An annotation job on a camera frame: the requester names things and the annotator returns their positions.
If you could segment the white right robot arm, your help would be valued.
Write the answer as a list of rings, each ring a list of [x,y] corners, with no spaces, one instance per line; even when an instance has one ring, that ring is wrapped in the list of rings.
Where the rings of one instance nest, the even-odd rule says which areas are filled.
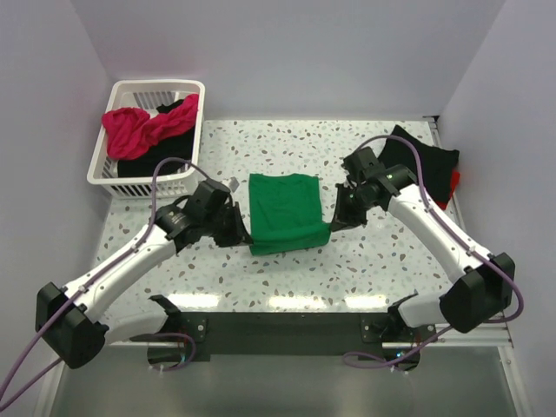
[[[452,222],[407,167],[385,167],[370,148],[357,149],[341,165],[347,180],[337,184],[332,231],[367,224],[381,208],[403,223],[441,265],[452,286],[433,295],[409,295],[388,309],[387,331],[407,341],[418,327],[447,324],[466,334],[506,309],[512,300],[515,263],[494,255]]]

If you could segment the green t-shirt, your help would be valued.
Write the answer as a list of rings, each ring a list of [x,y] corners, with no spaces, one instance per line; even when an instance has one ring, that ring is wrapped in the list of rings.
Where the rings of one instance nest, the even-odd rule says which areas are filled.
[[[328,244],[331,231],[322,219],[318,177],[252,174],[248,196],[252,255],[272,255]]]

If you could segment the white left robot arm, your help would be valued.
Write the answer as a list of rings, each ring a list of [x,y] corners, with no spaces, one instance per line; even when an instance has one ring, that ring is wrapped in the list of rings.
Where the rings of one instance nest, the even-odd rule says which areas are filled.
[[[192,195],[153,207],[140,232],[88,273],[61,288],[46,284],[36,296],[36,332],[71,369],[88,364],[113,341],[146,333],[161,341],[174,339],[180,320],[168,311],[115,326],[102,319],[119,296],[151,269],[203,237],[221,248],[252,244],[232,197],[236,187],[236,182],[201,181]]]

